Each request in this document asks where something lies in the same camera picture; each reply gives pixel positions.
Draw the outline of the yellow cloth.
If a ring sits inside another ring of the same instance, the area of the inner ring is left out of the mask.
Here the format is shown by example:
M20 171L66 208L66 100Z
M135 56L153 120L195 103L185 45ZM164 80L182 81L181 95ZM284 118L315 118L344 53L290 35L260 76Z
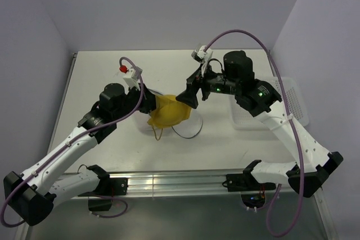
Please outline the yellow cloth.
M175 95L155 95L156 109L150 113L147 121L159 141L165 128L171 128L190 117L192 108L176 100Z

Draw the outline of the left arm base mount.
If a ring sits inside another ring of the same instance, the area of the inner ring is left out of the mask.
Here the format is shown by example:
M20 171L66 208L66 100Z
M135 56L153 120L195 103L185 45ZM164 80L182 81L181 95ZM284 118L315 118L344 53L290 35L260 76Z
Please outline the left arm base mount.
M127 178L109 178L106 184L101 184L95 191L85 192L79 195L88 199L88 209L91 212L102 215L109 214L112 207L120 206L126 209L126 204L115 200L115 197L125 196L128 189Z

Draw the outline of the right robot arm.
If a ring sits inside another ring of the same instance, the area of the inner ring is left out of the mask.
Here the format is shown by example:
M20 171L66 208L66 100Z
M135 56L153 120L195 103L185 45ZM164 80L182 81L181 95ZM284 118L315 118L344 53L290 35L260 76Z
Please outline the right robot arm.
M230 51L223 57L223 69L216 73L210 66L212 54L204 47L193 51L199 68L186 80L186 89L176 100L196 109L197 93L207 100L211 93L233 95L236 103L263 123L286 147L294 160L288 163L251 162L241 174L228 175L229 191L252 191L264 185L289 184L299 195L311 197L343 162L339 152L319 144L297 121L287 114L284 101L268 82L259 80L253 62L244 51Z

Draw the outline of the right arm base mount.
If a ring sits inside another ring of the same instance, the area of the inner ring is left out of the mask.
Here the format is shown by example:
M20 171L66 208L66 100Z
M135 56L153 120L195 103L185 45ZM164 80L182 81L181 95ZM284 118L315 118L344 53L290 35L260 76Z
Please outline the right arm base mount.
M251 192L241 196L242 202L249 207L262 207L266 202L266 191L274 191L274 183L258 183L251 175L227 174L222 186L228 192Z

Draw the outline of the white mesh laundry bag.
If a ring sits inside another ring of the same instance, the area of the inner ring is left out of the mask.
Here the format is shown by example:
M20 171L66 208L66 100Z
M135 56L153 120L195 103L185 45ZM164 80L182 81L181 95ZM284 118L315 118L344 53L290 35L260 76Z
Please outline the white mesh laundry bag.
M153 94L159 94L159 95L167 95L167 94L162 94L160 92L157 92L155 90L149 89ZM147 121L150 118L150 114L143 114L140 113L139 111L136 111L133 114L133 121L136 125L136 128L144 134L152 134L154 136L154 132L152 131L152 128L149 126L149 124L147 123ZM194 109L191 110L191 114L190 117L185 120L182 121L180 124L175 125L171 128L165 128L163 130L163 135L167 136L169 135L171 132L176 133L177 136L181 137L181 138L185 138L185 139L191 139L196 137L202 130L203 127L203 119L202 116Z

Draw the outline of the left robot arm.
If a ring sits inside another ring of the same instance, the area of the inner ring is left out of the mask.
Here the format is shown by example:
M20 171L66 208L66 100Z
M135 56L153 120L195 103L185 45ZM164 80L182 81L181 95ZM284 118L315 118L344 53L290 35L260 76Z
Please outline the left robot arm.
M117 123L136 111L148 114L156 108L156 98L145 85L125 91L119 83L108 84L98 101L78 122L73 131L47 156L32 167L17 174L10 172L3 180L5 202L1 209L1 224L10 206L30 226L42 222L59 204L81 194L113 195L110 175L98 165L63 180L60 176L81 156L95 148L117 127Z

